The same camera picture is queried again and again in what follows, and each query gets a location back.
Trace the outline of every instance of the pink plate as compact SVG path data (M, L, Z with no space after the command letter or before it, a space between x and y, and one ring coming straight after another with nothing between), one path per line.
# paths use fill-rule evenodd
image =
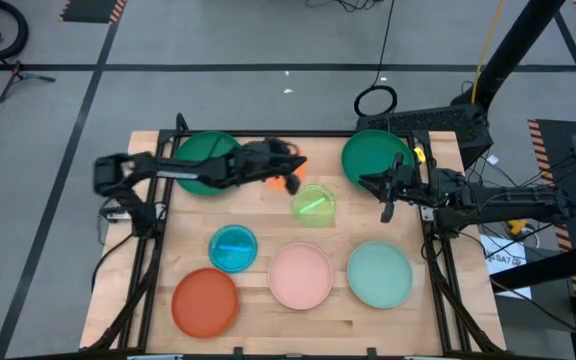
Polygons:
M296 243L279 250L268 268L268 284L275 298L295 310L313 308L332 288L333 271L318 247Z

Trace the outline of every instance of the tripod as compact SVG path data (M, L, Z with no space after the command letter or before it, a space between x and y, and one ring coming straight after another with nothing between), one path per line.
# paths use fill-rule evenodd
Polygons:
M38 80L43 80L43 81L51 82L51 83L57 81L57 79L52 78L52 77L48 77L48 76L41 76L41 75L31 74L31 73L27 73L27 72L22 73L23 64L19 60L15 61L14 64L7 62L3 58L0 58L0 61L2 64L6 65L6 67L9 67L10 71L11 71L10 79L8 79L8 83L6 84L6 87L4 87L4 91L0 95L0 104L3 104L3 102L6 101L6 97L8 96L8 92L10 91L12 86L19 83L19 82L22 82L22 81L28 80L28 79L38 79Z

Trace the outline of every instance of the yellow cable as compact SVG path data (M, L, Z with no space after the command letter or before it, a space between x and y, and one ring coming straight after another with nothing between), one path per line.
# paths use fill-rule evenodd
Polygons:
M484 48L481 51L481 56L479 57L479 64L477 65L477 72L475 73L475 81L472 84L472 95L470 96L470 102L472 104L475 103L475 96L477 94L477 84L479 83L479 75L481 74L481 66L486 59L486 53L488 52L488 47L490 46L490 41L492 40L492 36L495 34L495 27L497 26L497 21L501 16L501 9L504 7L505 0L499 0L499 5L497 5L497 13L495 14L495 18L492 20L492 24L490 24L490 30L488 30L488 37L486 38L486 42L484 43Z

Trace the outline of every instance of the orange plate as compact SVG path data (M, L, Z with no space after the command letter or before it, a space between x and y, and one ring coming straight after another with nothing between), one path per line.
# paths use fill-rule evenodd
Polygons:
M220 335L235 321L238 310L235 283L213 268L186 275L172 295L172 317L179 329L192 337Z

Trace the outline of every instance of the wooden tabletop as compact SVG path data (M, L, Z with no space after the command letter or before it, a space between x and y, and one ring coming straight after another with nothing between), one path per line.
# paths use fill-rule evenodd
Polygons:
M155 150L157 132L134 132L129 152ZM240 143L253 138L238 138ZM383 205L360 191L343 174L340 154L347 138L290 138L308 156L303 184L329 188L337 200L332 226L304 228L290 213L290 196L261 182L247 184L222 196L197 197L175 185L171 198L157 292L147 351L151 353L231 354L241 346L246 354L362 355L375 347L380 355L440 355L437 321L427 263L420 254L422 232L416 206L397 203L389 224L379 221ZM439 167L463 170L453 133L431 133L433 155ZM147 182L136 188L145 196ZM195 339L182 333L172 319L170 303L179 281L188 273L211 267L208 243L224 225L241 224L258 240L258 255L250 268L233 274L240 311L233 326L215 339ZM130 225L111 225L106 249L130 232ZM467 233L478 237L475 227ZM375 309L351 291L346 263L352 251L371 240L384 240L408 256L414 286L408 299L392 309ZM333 289L319 306L291 310L270 293L267 269L283 246L305 242L321 248L334 268ZM137 241L112 254L97 275L81 345L94 342L112 322L126 300ZM461 295L466 308L489 337L505 347L494 296L481 248L462 236L453 240ZM454 316L447 305L453 348L458 349ZM138 326L141 309L135 311ZM131 344L136 343L136 331Z

